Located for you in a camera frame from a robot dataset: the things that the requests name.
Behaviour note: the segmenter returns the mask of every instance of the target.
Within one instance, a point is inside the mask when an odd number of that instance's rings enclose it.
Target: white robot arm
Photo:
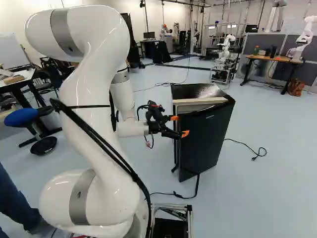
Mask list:
[[[49,181],[40,197],[41,215],[54,227],[96,238],[122,238],[126,234],[142,238],[146,228],[148,235],[149,207],[140,196],[140,180],[127,172],[132,168],[117,136],[145,135],[149,130],[163,136],[169,129],[160,131],[163,124],[158,121],[166,117],[161,115],[162,107],[151,101],[147,121],[155,115],[158,127],[153,130],[146,122],[135,120],[125,64],[130,36],[124,19],[105,5],[51,9],[30,16],[25,34],[40,53],[80,62],[60,88],[60,104],[93,128],[106,144],[103,149],[65,110],[60,112],[66,138],[92,169],[67,171]],[[124,120],[117,133],[111,126],[109,91]],[[182,136],[173,133],[177,138]],[[119,166],[115,159],[127,163]]]
[[[168,33],[168,28],[166,24],[162,24],[160,34],[159,34],[159,40],[164,41],[165,39],[165,33]]]
[[[313,22],[317,22],[317,16],[308,16],[305,18],[306,26],[303,33],[296,40],[297,48],[291,48],[288,50],[286,56],[292,58],[292,60],[301,60],[304,49],[312,42],[313,39]]]
[[[217,44],[218,46],[222,46],[222,51],[219,52],[219,58],[217,60],[225,62],[226,59],[230,57],[230,52],[229,52],[230,41],[235,41],[235,40],[236,40],[236,37],[229,34],[227,35],[223,44]]]

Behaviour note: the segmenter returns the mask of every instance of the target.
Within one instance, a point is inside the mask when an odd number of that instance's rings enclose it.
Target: whiteboard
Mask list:
[[[4,69],[30,63],[14,34],[0,35],[0,63]]]

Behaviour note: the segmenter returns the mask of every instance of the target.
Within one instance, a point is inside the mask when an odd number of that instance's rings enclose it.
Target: gray partition panel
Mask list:
[[[296,39],[299,35],[288,35],[285,41],[285,45],[282,51],[282,55],[286,55],[287,51],[290,48],[296,48],[298,45],[296,44]],[[304,49],[302,53],[302,57],[308,61],[317,61],[317,36],[313,36],[312,42]]]
[[[271,49],[277,46],[279,51],[283,45],[285,34],[249,34],[243,51],[244,55],[252,54],[254,48],[259,46],[261,50]]]
[[[273,79],[287,81],[291,73],[291,68],[290,63],[279,62],[274,71]],[[317,64],[305,63],[299,66],[294,76],[303,81],[306,85],[312,86],[317,77]]]

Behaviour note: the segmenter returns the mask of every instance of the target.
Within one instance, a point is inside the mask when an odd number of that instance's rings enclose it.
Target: person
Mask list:
[[[50,225],[42,218],[39,210],[30,207],[23,193],[19,191],[0,163],[0,212],[23,225],[30,234],[38,234]],[[0,227],[0,238],[9,238]]]

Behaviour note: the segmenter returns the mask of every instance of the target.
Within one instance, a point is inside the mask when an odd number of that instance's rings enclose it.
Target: cardboard box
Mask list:
[[[9,85],[9,84],[12,84],[12,83],[16,83],[16,82],[22,81],[24,79],[25,78],[22,75],[16,75],[16,76],[4,79],[3,82],[4,82],[4,84]]]

